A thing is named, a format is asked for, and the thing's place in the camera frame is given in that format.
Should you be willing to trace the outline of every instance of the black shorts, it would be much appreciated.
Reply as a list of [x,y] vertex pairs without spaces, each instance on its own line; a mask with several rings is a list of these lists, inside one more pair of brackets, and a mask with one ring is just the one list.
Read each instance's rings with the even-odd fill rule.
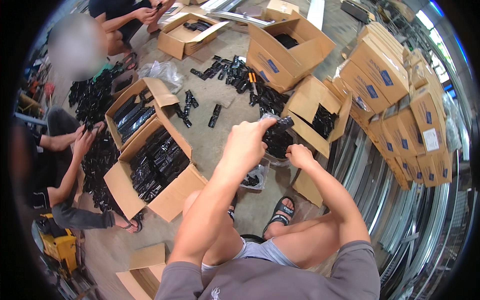
[[[149,0],[142,0],[141,2],[135,4],[132,6],[132,12],[142,8],[152,8],[152,4],[150,3]],[[133,19],[124,26],[119,28],[119,31],[123,35],[122,41],[124,44],[128,44],[130,42],[130,39],[133,37],[133,35],[142,27],[143,23],[140,22],[138,19]]]

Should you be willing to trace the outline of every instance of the black sandal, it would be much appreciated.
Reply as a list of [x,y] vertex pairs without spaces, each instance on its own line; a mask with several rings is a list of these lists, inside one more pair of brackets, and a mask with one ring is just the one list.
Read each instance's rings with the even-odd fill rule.
[[[289,199],[292,204],[293,204],[293,210],[291,210],[290,208],[286,207],[282,201],[283,199]],[[273,210],[273,215],[272,217],[270,218],[270,221],[268,221],[267,225],[265,226],[264,228],[264,231],[262,232],[262,237],[265,235],[265,231],[267,231],[267,228],[270,224],[272,224],[273,222],[282,222],[283,224],[285,224],[285,226],[288,226],[289,224],[289,220],[287,219],[286,216],[284,215],[281,215],[281,214],[277,214],[276,212],[277,211],[282,211],[284,213],[286,213],[290,218],[293,218],[293,214],[295,213],[295,202],[293,202],[293,199],[288,197],[288,196],[284,196],[282,197],[280,200],[278,200],[276,206],[275,206],[275,209]]]
[[229,208],[227,213],[228,215],[232,218],[233,222],[235,222],[235,207],[237,206],[237,201],[238,201],[238,194],[235,193],[235,196],[232,199],[232,202],[230,203],[231,206],[233,206],[233,209]]
[[[125,227],[122,227],[123,229],[127,230],[128,228],[130,228],[130,227],[132,227],[132,226],[133,226],[133,224],[132,224],[132,223],[130,223],[130,220],[129,220],[129,219],[127,219],[127,217],[126,217],[126,216],[121,216],[121,217],[122,217],[122,218],[123,218],[125,221],[127,221],[127,223],[128,223],[128,225],[127,225],[127,226],[125,226]],[[137,222],[137,224],[138,224],[138,225],[137,225],[137,230],[136,230],[136,231],[134,231],[133,233],[138,233],[138,232],[142,231],[142,229],[143,229],[143,227],[144,227],[144,226],[143,226],[143,224],[142,224],[142,222],[141,222],[141,221],[140,221],[138,218],[135,218],[135,217],[133,217],[133,219],[132,219],[132,220],[135,220],[135,221]]]

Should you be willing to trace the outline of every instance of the concrete floor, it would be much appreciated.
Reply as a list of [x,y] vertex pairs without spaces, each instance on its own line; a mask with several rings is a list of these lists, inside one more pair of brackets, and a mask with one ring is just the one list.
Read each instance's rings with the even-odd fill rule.
[[[300,7],[300,13],[307,15],[309,2],[307,0],[289,0]],[[243,5],[261,5],[266,7],[268,1],[248,0]],[[337,47],[322,62],[313,74],[319,79],[333,76],[336,67],[343,62],[340,50],[356,35],[358,22],[340,10],[340,2],[336,0],[325,1],[325,14],[323,32],[329,36]],[[200,106],[191,110],[190,120],[192,127],[187,128],[183,122],[173,116],[170,120],[178,131],[185,137],[193,148],[193,160],[199,171],[209,179],[217,162],[220,160],[227,135],[233,125],[243,120],[255,121],[259,118],[258,106],[252,108],[248,105],[249,95],[238,95],[231,86],[225,86],[224,81],[216,78],[202,81],[190,73],[191,68],[205,70],[212,64],[213,55],[231,59],[234,55],[246,56],[249,36],[247,31],[231,23],[231,26],[219,32],[218,37],[196,52],[192,56],[179,61],[156,48],[156,36],[146,32],[142,27],[132,38],[131,44],[139,54],[140,67],[145,63],[155,60],[162,62],[171,60],[183,74],[184,85],[178,93],[180,105],[184,105],[185,90],[190,89],[198,100]],[[112,61],[121,59],[113,57]],[[70,83],[56,81],[54,93],[57,104],[68,109],[66,98]],[[224,107],[215,128],[207,127],[210,116],[216,103]],[[285,194],[294,197],[296,214],[293,222],[323,214],[324,207],[318,208],[305,200],[291,188],[293,179],[297,174],[295,167],[270,168],[265,189],[261,192],[241,188],[239,190],[239,203],[235,213],[234,227],[240,234],[250,233],[261,235],[262,230],[272,214],[272,210],[280,197]],[[79,206],[84,209],[97,211],[88,194],[82,195]],[[181,223],[181,216],[168,223],[158,215],[147,209],[144,220],[144,229],[138,234],[130,234],[118,227],[109,229],[85,230],[85,243],[82,244],[84,264],[91,278],[98,284],[98,292],[103,299],[132,299],[128,291],[115,275],[128,269],[129,255],[131,252],[165,242],[169,249],[173,249],[173,237]],[[327,275],[335,255],[321,265],[312,268],[312,271]]]

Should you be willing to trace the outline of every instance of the sandal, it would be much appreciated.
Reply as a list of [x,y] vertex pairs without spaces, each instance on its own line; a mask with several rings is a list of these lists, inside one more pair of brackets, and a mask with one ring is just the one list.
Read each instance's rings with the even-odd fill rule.
[[122,63],[122,68],[126,71],[128,70],[136,70],[138,67],[138,62],[137,62],[137,53],[135,52],[130,52],[129,55],[125,56],[123,60],[121,61]]
[[232,218],[233,222],[235,222],[235,207],[237,206],[237,201],[238,201],[238,195],[235,192],[235,196],[232,199],[232,202],[230,203],[231,206],[233,206],[233,209],[229,208],[227,213],[228,215]]
[[[125,227],[122,227],[123,229],[128,229],[128,228],[130,228],[130,227],[133,226],[133,224],[130,223],[130,220],[127,219],[126,216],[121,216],[121,217],[122,217],[125,221],[127,221],[127,223],[129,224],[129,225],[125,226]],[[138,224],[138,225],[137,225],[137,230],[134,231],[133,233],[138,233],[138,232],[142,231],[142,229],[143,229],[143,227],[144,227],[143,224],[142,224],[142,222],[141,222],[138,218],[136,218],[136,217],[133,217],[132,220],[135,220],[135,221],[137,222],[137,224]]]
[[[290,208],[286,207],[282,201],[283,199],[289,199],[290,201],[292,201],[292,204],[293,204],[293,210],[291,210]],[[267,231],[267,228],[270,224],[272,224],[273,222],[282,222],[283,224],[285,224],[285,226],[288,226],[290,220],[287,219],[286,216],[284,215],[281,215],[281,214],[277,214],[276,212],[277,211],[282,211],[284,213],[286,213],[290,218],[293,218],[293,214],[295,213],[295,202],[293,202],[293,199],[288,197],[288,196],[284,196],[282,197],[280,200],[278,200],[276,206],[275,206],[275,209],[273,210],[273,215],[272,217],[270,218],[270,221],[268,221],[267,225],[265,226],[264,228],[264,231],[262,232],[262,237],[265,235],[265,231]]]

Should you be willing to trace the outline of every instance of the printed label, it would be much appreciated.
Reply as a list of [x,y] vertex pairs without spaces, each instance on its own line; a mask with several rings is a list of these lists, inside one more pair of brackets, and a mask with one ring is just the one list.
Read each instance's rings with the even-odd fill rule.
[[387,70],[380,71],[380,76],[384,80],[386,86],[393,85],[392,79],[390,78],[390,75],[388,75]]
[[425,147],[428,152],[440,149],[435,128],[425,130],[423,132],[423,139],[425,140]]
[[270,80],[268,80],[267,76],[265,75],[265,73],[263,71],[260,71],[260,75],[263,77],[263,79],[265,79],[267,82],[270,82]]
[[270,66],[270,68],[272,68],[273,73],[278,73],[278,72],[280,72],[280,71],[278,70],[278,68],[276,67],[276,65],[273,63],[272,60],[267,60],[267,63],[268,63],[268,65]]
[[431,124],[432,123],[432,113],[430,113],[429,111],[426,111],[425,115],[427,117],[427,124]]
[[406,139],[402,139],[402,148],[404,149],[407,149],[408,150],[408,142]]
[[367,92],[370,94],[370,98],[378,98],[377,92],[373,88],[373,85],[366,85]]

